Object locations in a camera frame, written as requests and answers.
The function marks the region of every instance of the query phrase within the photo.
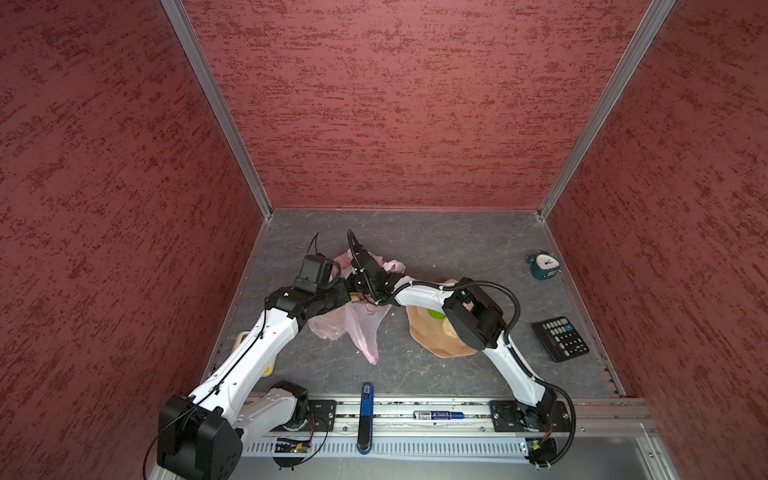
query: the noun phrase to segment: beige plate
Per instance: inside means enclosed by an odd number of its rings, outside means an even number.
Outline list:
[[[447,319],[436,319],[429,315],[426,308],[420,306],[407,306],[406,311],[413,339],[441,359],[477,353],[477,350],[469,348],[461,340],[443,333],[442,323],[447,322]]]

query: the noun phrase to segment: marker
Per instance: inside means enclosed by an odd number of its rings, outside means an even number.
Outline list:
[[[357,451],[363,455],[373,448],[373,384],[362,384],[360,422],[357,426]]]
[[[417,410],[413,413],[416,420],[461,420],[464,414],[461,412],[440,412],[430,410]]]

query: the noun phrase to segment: mounting plate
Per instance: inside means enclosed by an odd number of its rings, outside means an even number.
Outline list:
[[[517,420],[519,406],[514,400],[491,400],[491,420],[496,432],[528,432]],[[568,432],[571,429],[571,416],[563,402],[555,402],[550,413],[553,432]]]
[[[325,432],[326,426],[318,420],[318,418],[322,418],[328,423],[328,431],[331,432],[333,430],[333,422],[336,420],[336,400],[312,400],[310,399],[310,413],[315,415],[315,432]],[[304,425],[299,427],[298,430],[288,430],[284,426],[279,425],[272,429],[273,432],[279,432],[279,433],[297,433],[297,432],[308,432],[310,430],[310,423],[305,422]]]

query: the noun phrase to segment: metal base plate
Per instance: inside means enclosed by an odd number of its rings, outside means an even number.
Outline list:
[[[262,437],[245,445],[243,457],[297,457],[305,454],[275,454],[275,438]],[[320,448],[323,434],[313,440],[313,447]],[[525,439],[519,437],[444,437],[444,436],[373,436],[373,447],[368,455],[357,451],[357,436],[330,436],[317,452],[317,458],[389,458],[394,460],[422,460],[439,462],[500,462],[528,463]]]
[[[514,412],[518,410],[518,404],[515,401],[510,400],[491,400],[488,402],[488,406],[491,407],[491,420],[493,421],[493,429],[496,432],[527,432],[525,427],[517,422],[509,422],[508,419],[513,415],[509,415],[510,411]],[[563,402],[555,402],[552,412],[550,413],[550,421],[553,432],[567,432],[571,429],[571,416],[568,414],[568,408]]]
[[[336,400],[310,399],[310,413],[315,415],[315,432],[326,431],[326,425],[318,419],[325,420],[326,423],[328,424],[328,431],[331,432],[333,430],[334,420],[336,420]],[[296,433],[296,432],[308,432],[309,430],[310,430],[309,422],[305,422],[304,425],[302,425],[297,430],[288,430],[282,425],[272,429],[273,432],[286,433],[286,434]]]

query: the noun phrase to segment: metal frame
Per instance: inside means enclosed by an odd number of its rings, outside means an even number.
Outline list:
[[[249,397],[256,402],[261,396]],[[336,400],[336,417],[329,435],[357,436],[360,396],[313,396],[318,400]],[[488,403],[504,400],[495,397],[470,396],[377,396],[374,400],[374,431],[376,437],[535,437],[546,432],[497,433],[493,429]],[[578,436],[637,437],[657,435],[656,425],[643,399],[629,398],[575,398],[578,419]],[[465,414],[462,420],[424,421],[415,420],[415,410],[454,411]],[[286,436],[285,432],[271,435]],[[567,433],[555,433],[567,436]]]
[[[581,131],[581,135],[576,140],[573,150],[571,150],[568,158],[565,159],[557,180],[554,181],[549,189],[549,193],[544,198],[544,202],[539,207],[538,211],[542,219],[546,220],[549,214],[552,213],[554,205],[565,190],[565,186],[581,163],[590,145],[592,145],[592,141],[597,137],[605,119],[611,113],[616,101],[621,96],[621,92],[627,86],[632,74],[640,64],[640,60],[654,40],[674,3],[675,0],[653,0],[650,3],[648,10],[646,10],[645,15],[640,20],[640,24],[627,46],[627,50],[621,56],[621,60],[616,66],[611,79],[605,86],[598,104],[592,111],[589,120],[587,120],[584,130]]]
[[[221,347],[225,340],[224,335],[229,331],[230,324],[232,323],[235,312],[237,311],[237,306],[240,305],[240,299],[243,297],[243,291],[245,290],[246,283],[248,282],[250,276],[253,275],[253,270],[256,268],[256,264],[258,263],[258,256],[264,246],[266,233],[270,229],[271,222],[272,217],[264,217],[264,220],[261,223],[259,233],[256,235],[256,242],[253,243],[253,249],[250,251],[250,257],[248,257],[248,262],[245,265],[245,269],[243,269],[243,275],[240,277],[240,282],[237,284],[237,289],[235,290],[235,294],[232,297],[232,303],[230,303],[227,316],[224,317],[224,323],[222,324],[221,329],[219,329],[219,336],[216,338],[216,346],[214,347],[213,352],[210,354],[208,364],[206,364],[205,370],[203,372],[203,378],[200,379],[201,382],[205,381],[205,379],[207,379],[212,373],[214,373],[214,371],[216,371],[216,360],[219,356],[219,353],[221,352]]]
[[[643,461],[654,480],[680,480],[677,470],[658,437],[637,437],[637,444],[643,452]]]
[[[626,396],[627,392],[621,385],[621,381],[619,380],[618,374],[616,373],[616,369],[614,368],[613,363],[611,363],[611,359],[608,357],[608,353],[605,351],[605,346],[603,345],[603,341],[600,339],[600,334],[598,334],[598,331],[594,326],[594,322],[589,315],[587,306],[584,304],[584,299],[581,298],[581,294],[576,287],[576,282],[571,275],[571,271],[568,269],[568,265],[565,262],[563,253],[560,251],[560,247],[558,247],[558,243],[555,241],[554,235],[552,235],[552,230],[549,229],[549,225],[547,224],[546,220],[539,218],[539,221],[541,222],[541,227],[544,229],[544,235],[547,238],[549,253],[560,260],[559,276],[563,279],[565,289],[568,291],[568,296],[571,298],[571,303],[576,309],[576,315],[578,318],[575,319],[575,322],[577,323],[580,331],[582,331],[583,336],[586,337],[587,341],[589,342],[590,350],[595,355],[595,358],[597,358],[598,363],[605,367],[609,375],[610,382],[613,384],[616,393],[619,396]]]
[[[250,159],[243,138],[237,130],[230,109],[227,107],[227,103],[224,100],[224,96],[221,94],[218,83],[216,83],[214,73],[210,70],[203,49],[197,41],[197,36],[195,35],[190,19],[187,16],[187,11],[184,10],[181,0],[161,0],[161,3],[163,4],[163,8],[165,8],[165,12],[168,14],[170,23],[176,31],[181,46],[184,48],[184,52],[187,54],[187,58],[189,58],[189,61],[192,64],[192,69],[197,76],[197,80],[200,82],[200,86],[203,88],[205,96],[208,97],[208,102],[216,115],[216,119],[219,121],[221,130],[224,132],[224,136],[227,137],[227,141],[230,143],[232,153],[234,153],[237,163],[240,165],[240,169],[243,171],[243,175],[248,182],[248,186],[250,187],[253,196],[256,198],[256,202],[259,204],[261,213],[264,215],[265,219],[271,218],[273,208],[270,204],[270,199],[266,196],[266,191],[264,190],[259,174],[256,172],[256,168]]]

